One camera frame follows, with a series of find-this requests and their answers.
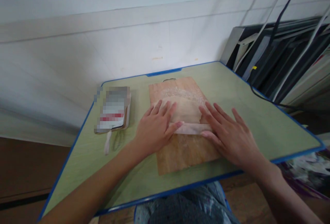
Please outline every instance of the fingernail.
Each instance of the fingernail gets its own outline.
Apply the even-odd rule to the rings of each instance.
[[[207,138],[207,134],[205,134],[204,132],[200,133],[202,137]]]

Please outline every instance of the white cable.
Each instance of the white cable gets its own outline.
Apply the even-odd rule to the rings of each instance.
[[[249,49],[245,52],[245,54],[242,56],[242,58],[240,59],[240,61],[237,63],[236,68],[234,68],[234,72],[236,72],[236,70],[238,69],[238,67],[240,66],[240,64],[242,63],[243,59],[245,58],[245,56],[249,53],[249,51],[251,50],[251,48],[253,47],[253,45],[255,44],[256,40],[258,39],[258,37],[260,36],[261,32],[265,29],[267,23],[268,23],[268,19],[271,16],[271,13],[273,12],[274,8],[276,7],[278,0],[275,1],[274,5],[272,6],[271,11],[268,14],[268,17],[266,19],[266,22],[264,23],[264,25],[262,26],[261,30],[258,33],[258,36],[256,37],[256,39],[253,41],[252,45],[249,47]]]
[[[110,130],[110,131],[107,133],[107,140],[106,140],[106,143],[104,144],[104,150],[103,150],[104,155],[108,155],[108,154],[109,154],[111,134],[112,134],[112,131]]]
[[[310,37],[308,44],[306,45],[306,47],[304,48],[304,50],[300,53],[299,57],[297,58],[297,60],[295,61],[295,63],[292,65],[292,67],[290,68],[289,72],[286,74],[286,76],[284,77],[284,79],[282,80],[279,88],[276,91],[276,94],[273,97],[273,102],[275,101],[276,97],[278,96],[279,92],[281,91],[284,83],[286,82],[286,80],[288,79],[289,75],[291,74],[291,72],[293,71],[293,69],[296,67],[296,65],[298,64],[298,62],[301,60],[301,58],[304,56],[304,54],[306,53],[306,51],[308,50],[308,48],[310,47],[310,45],[312,44],[316,33],[318,32],[318,30],[320,29],[324,19],[327,17],[327,15],[329,14],[330,11],[330,5],[328,6],[328,8],[326,9],[326,12],[324,13],[324,15],[322,16],[322,18],[320,19],[319,23],[317,24],[312,36]]]

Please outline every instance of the table top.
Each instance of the table top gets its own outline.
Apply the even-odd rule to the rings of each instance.
[[[41,216],[110,161],[133,139],[139,120],[150,107],[148,85],[168,78],[188,76],[194,78],[211,103],[217,102],[232,117],[231,108],[237,109],[251,129],[259,149],[272,162],[280,163],[325,148],[322,141],[277,106],[255,96],[245,81],[219,61],[170,72],[108,81],[102,84],[102,90],[87,114]],[[130,120],[126,130],[113,132],[109,155],[105,156],[103,148],[106,134],[95,134],[94,125],[100,115],[105,91],[113,86],[130,87]],[[153,154],[121,180],[109,194],[97,215],[177,193],[240,172],[226,159],[221,158],[159,176],[156,155]]]

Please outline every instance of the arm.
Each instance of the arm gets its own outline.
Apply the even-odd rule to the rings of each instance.
[[[244,120],[232,109],[235,120],[219,105],[206,102],[208,113],[199,107],[215,134],[203,131],[230,162],[251,175],[261,188],[278,223],[322,223],[284,180],[281,170],[259,151]]]
[[[144,158],[169,143],[172,134],[182,125],[169,126],[176,103],[160,108],[162,101],[144,114],[136,136],[111,161],[65,197],[40,223],[88,223],[121,178]]]

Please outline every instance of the finger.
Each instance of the finger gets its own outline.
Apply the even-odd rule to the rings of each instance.
[[[151,113],[151,111],[153,110],[153,108],[154,108],[154,106],[151,105],[150,108],[147,110],[147,112],[143,115],[143,117],[147,117],[147,116],[149,116],[150,113]]]
[[[161,116],[164,116],[165,113],[167,112],[170,104],[171,104],[170,101],[167,101],[166,104],[162,108],[160,108],[158,114]]]
[[[211,131],[203,131],[200,133],[202,137],[204,137],[205,139],[213,142],[214,144],[218,145],[218,146],[223,146],[222,142],[220,141],[220,139],[213,134]]]
[[[224,123],[225,118],[218,111],[216,111],[209,102],[205,102],[205,106],[219,123]]]
[[[214,108],[216,108],[216,110],[228,121],[231,123],[235,123],[235,121],[226,113],[223,111],[223,109],[217,104],[214,103]]]
[[[176,123],[171,124],[168,129],[165,131],[165,136],[171,137],[175,131],[178,130],[183,125],[183,122],[178,121]]]
[[[173,116],[176,107],[177,107],[177,102],[174,102],[170,108],[167,109],[167,112],[165,113],[165,116],[167,117],[168,120],[171,120],[171,117]]]
[[[211,126],[211,128],[213,130],[218,130],[219,126],[221,126],[221,124],[202,106],[199,106],[198,108],[199,108],[199,111],[202,113],[202,115],[205,117],[208,124]]]
[[[156,115],[158,114],[159,108],[162,105],[162,100],[159,100],[158,103],[156,104],[156,106],[154,107],[154,109],[151,111],[151,115]]]
[[[238,114],[237,110],[235,108],[232,108],[231,111],[233,112],[236,122],[242,125],[244,129],[249,129],[248,126],[245,124],[243,118]]]

